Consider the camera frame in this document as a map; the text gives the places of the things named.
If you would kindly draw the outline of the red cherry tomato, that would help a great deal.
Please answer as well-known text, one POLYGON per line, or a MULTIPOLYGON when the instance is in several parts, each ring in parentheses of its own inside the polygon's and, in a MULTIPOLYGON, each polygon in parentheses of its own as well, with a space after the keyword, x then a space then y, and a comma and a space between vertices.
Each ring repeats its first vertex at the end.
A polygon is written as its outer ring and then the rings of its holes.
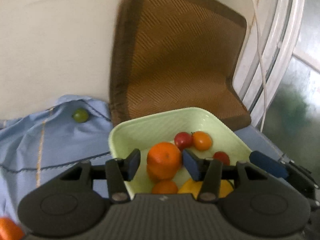
POLYGON ((223 165, 229 166, 231 161, 229 155, 223 151, 217 151, 213 155, 213 159, 219 160, 223 163, 223 165))
POLYGON ((182 151, 185 148, 190 148, 193 145, 193 137, 187 132, 177 133, 174 137, 176 147, 182 151))

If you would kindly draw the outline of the large yellow grapefruit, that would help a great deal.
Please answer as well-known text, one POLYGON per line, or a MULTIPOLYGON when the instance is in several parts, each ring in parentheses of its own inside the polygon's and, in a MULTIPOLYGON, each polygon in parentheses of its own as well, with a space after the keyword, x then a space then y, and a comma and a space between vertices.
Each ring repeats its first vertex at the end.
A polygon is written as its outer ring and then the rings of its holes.
MULTIPOLYGON (((195 199, 198 198, 200 193, 204 192, 214 192, 217 187, 209 187, 209 184, 206 183, 204 189, 202 181, 194 181, 192 179, 188 179, 178 190, 178 194, 192 194, 195 199)), ((220 180, 220 188, 215 194, 219 198, 227 197, 231 192, 233 192, 234 188, 230 181, 228 180, 220 180)))

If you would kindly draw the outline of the orange tomato with stem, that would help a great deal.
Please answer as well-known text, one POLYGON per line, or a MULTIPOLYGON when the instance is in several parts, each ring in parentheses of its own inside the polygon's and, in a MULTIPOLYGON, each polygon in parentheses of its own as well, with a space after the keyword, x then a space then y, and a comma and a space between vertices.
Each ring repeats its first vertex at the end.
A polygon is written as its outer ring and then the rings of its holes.
POLYGON ((206 151, 209 150, 212 145, 213 141, 209 134, 203 131, 197 131, 192 134, 193 138, 193 146, 199 151, 206 151))

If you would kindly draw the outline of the orange mandarin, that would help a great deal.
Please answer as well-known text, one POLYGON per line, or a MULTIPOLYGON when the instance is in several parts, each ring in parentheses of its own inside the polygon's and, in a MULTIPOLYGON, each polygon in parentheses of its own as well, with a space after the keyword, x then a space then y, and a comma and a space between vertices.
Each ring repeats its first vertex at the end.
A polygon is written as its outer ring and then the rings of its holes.
POLYGON ((149 149, 146 162, 152 181, 171 180, 182 167, 182 154, 173 143, 160 142, 149 149))
POLYGON ((7 217, 1 217, 0 234, 1 240, 20 240, 24 237, 22 229, 7 217))
POLYGON ((151 190, 152 194, 177 194, 178 187, 174 181, 161 180, 151 190))

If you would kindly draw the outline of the green lime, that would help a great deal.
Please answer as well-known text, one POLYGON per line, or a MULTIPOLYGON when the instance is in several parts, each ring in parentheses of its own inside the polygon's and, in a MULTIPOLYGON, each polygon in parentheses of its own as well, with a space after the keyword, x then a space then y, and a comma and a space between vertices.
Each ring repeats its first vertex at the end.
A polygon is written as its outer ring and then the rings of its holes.
POLYGON ((77 123, 84 123, 89 119, 89 113, 87 110, 79 108, 73 113, 72 118, 77 123))

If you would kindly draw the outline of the light green plastic basket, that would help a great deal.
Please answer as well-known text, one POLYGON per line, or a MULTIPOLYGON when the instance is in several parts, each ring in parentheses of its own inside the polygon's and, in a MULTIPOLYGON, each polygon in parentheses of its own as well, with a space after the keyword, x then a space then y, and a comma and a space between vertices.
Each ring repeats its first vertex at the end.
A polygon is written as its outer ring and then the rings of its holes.
POLYGON ((112 129, 108 144, 113 158, 125 159, 135 148, 140 150, 139 169, 132 181, 125 186, 130 197, 149 193, 154 183, 146 171, 146 158, 150 148, 160 142, 174 141, 179 132, 203 131, 213 140, 212 147, 204 152, 192 151, 200 158, 210 158, 217 151, 228 154, 231 164, 248 161, 251 149, 212 113, 196 107, 144 116, 122 122, 112 129))

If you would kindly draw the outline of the blue tablecloth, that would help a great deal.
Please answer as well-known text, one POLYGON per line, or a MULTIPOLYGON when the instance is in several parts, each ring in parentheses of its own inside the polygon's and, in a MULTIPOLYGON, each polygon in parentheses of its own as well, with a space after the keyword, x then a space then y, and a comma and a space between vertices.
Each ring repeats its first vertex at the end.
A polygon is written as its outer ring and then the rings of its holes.
MULTIPOLYGON (((73 165, 112 159, 108 137, 114 128, 107 104, 86 96, 66 95, 42 112, 1 121, 1 216, 18 222, 19 202, 73 165), (83 108, 89 119, 73 120, 83 108)), ((279 159, 281 151, 251 125, 234 132, 251 151, 279 159)))

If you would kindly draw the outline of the white window frame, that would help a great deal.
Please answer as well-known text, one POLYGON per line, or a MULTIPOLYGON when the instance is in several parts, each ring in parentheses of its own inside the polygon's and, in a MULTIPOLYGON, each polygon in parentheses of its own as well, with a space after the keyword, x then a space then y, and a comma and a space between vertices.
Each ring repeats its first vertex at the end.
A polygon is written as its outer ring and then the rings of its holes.
POLYGON ((241 0, 247 34, 233 86, 250 112, 252 125, 263 122, 290 61, 319 72, 319 61, 298 47, 306 0, 241 0))

